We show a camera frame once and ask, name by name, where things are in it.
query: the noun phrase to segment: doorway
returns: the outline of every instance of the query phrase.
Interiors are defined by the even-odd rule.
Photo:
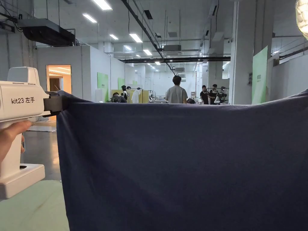
[[[71,65],[47,65],[46,78],[47,91],[72,93]],[[56,120],[56,116],[49,117],[49,120]]]

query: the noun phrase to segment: mint green table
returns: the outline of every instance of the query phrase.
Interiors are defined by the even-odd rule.
[[[69,230],[62,183],[42,180],[0,202],[1,231]]]

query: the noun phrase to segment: man in gray t-shirt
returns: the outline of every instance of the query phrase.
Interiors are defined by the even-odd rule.
[[[178,75],[173,77],[174,87],[168,89],[165,100],[169,103],[187,103],[187,93],[184,88],[180,87],[182,78]]]

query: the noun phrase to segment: gray t-shirt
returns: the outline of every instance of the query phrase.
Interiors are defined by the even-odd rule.
[[[188,96],[185,89],[178,85],[174,85],[174,87],[168,89],[165,99],[169,103],[183,103],[183,100],[187,98]]]

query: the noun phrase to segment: human hand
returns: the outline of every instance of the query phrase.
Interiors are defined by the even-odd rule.
[[[14,141],[16,136],[22,132],[27,131],[31,124],[31,121],[25,120],[14,123],[9,127],[0,130],[0,163],[2,163],[7,153],[9,152],[12,146],[12,142]],[[22,145],[20,151],[21,153],[25,151]]]

